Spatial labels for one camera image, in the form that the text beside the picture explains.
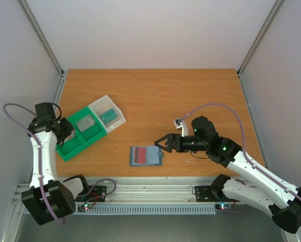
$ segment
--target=teal object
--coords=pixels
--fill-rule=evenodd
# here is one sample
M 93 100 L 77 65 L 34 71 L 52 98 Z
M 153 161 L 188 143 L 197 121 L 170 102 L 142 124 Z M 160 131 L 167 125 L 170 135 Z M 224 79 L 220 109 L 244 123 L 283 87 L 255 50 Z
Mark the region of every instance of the teal object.
M 118 116 L 115 110 L 113 110 L 112 108 L 106 111 L 105 113 L 103 113 L 102 115 L 99 115 L 99 118 L 104 124 L 109 123 L 110 121 L 116 119 L 117 117 Z
M 87 115 L 90 115 L 95 123 L 81 132 L 76 123 L 85 118 Z M 85 107 L 84 109 L 76 112 L 67 119 L 74 127 L 75 135 L 72 139 L 66 141 L 63 145 L 58 145 L 56 147 L 57 152 L 64 161 L 68 161 L 71 158 L 75 157 L 80 152 L 85 150 L 88 146 L 92 145 L 107 134 L 104 126 L 101 124 L 99 119 L 94 115 L 89 107 Z

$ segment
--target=wooden tabletop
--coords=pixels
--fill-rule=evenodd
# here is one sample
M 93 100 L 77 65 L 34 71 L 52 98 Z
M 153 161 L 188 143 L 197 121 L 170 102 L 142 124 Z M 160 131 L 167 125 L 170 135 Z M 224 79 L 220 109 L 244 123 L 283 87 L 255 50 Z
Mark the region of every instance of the wooden tabletop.
M 232 69 L 69 70 L 60 101 L 63 116 L 108 95 L 127 122 L 64 162 L 57 155 L 59 176 L 214 176 L 234 172 L 190 153 L 165 153 L 162 166 L 129 166 L 129 149 L 153 145 L 167 133 L 180 133 L 173 120 L 209 102 L 229 105 L 241 117 L 248 153 L 263 163 L 240 82 Z M 205 116 L 219 135 L 242 145 L 239 124 L 222 107 L 206 107 L 186 119 Z

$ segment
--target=robotic arm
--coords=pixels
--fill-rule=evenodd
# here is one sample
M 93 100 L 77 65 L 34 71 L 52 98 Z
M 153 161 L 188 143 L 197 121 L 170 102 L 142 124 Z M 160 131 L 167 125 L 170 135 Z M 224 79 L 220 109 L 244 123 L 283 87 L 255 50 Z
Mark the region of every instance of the robotic arm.
M 35 221 L 42 225 L 54 220 L 49 208 L 58 218 L 74 213 L 75 198 L 82 191 L 87 192 L 89 187 L 81 174 L 70 177 L 63 183 L 58 181 L 55 148 L 57 144 L 63 144 L 64 140 L 71 135 L 73 126 L 65 118 L 55 117 L 52 103 L 37 104 L 35 111 L 36 117 L 28 128 L 36 137 L 36 139 L 31 137 L 34 157 L 33 175 L 30 189 L 22 193 L 22 202 Z M 41 186 L 43 186 L 48 204 L 44 201 Z
M 213 162 L 235 171 L 257 187 L 257 189 L 247 187 L 221 174 L 211 185 L 217 199 L 224 195 L 245 202 L 271 216 L 285 231 L 297 232 L 301 225 L 301 201 L 292 192 L 301 197 L 301 187 L 297 188 L 277 177 L 248 154 L 247 160 L 242 147 L 231 139 L 219 136 L 213 123 L 203 116 L 192 121 L 194 135 L 191 136 L 188 135 L 184 121 L 176 119 L 174 124 L 177 129 L 182 130 L 182 134 L 165 135 L 155 141 L 157 147 L 170 153 L 172 150 L 193 153 L 204 151 Z M 166 141 L 166 146 L 160 145 L 162 141 Z

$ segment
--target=brown work surface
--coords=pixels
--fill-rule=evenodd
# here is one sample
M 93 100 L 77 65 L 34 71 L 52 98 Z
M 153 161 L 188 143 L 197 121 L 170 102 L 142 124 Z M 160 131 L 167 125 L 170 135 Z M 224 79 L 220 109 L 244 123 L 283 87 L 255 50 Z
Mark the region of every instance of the brown work surface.
M 68 162 L 57 156 L 59 176 L 215 176 L 234 172 L 190 153 L 164 154 L 162 166 L 129 166 L 130 146 L 153 145 L 167 133 L 180 133 L 173 120 L 209 102 L 229 105 L 241 117 L 248 153 L 262 163 L 260 149 L 235 70 L 70 70 L 60 106 L 63 116 L 108 95 L 127 122 Z M 205 116 L 219 135 L 242 145 L 239 124 L 223 107 L 206 107 L 186 119 Z

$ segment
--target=black mounting plate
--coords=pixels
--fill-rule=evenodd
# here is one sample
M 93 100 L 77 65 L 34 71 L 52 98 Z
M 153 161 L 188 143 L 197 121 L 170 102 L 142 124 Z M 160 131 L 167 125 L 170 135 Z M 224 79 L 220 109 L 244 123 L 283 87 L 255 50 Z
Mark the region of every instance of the black mounting plate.
M 95 193 L 97 194 L 97 196 L 102 196 L 102 193 L 105 193 L 106 194 L 106 191 L 107 191 L 107 187 L 106 186 L 95 186 L 94 189 L 91 191 L 92 193 Z M 90 198 L 95 198 L 96 196 L 95 195 L 92 195 L 92 194 L 89 194 L 85 197 L 81 197 L 81 198 L 76 198 L 76 202 L 84 202 Z M 103 198 L 99 198 L 97 200 L 97 203 L 103 203 L 105 202 L 105 197 Z
M 221 199 L 217 199 L 212 193 L 211 186 L 195 186 L 192 192 L 195 194 L 197 202 L 234 202 L 236 200 L 229 199 L 223 195 Z

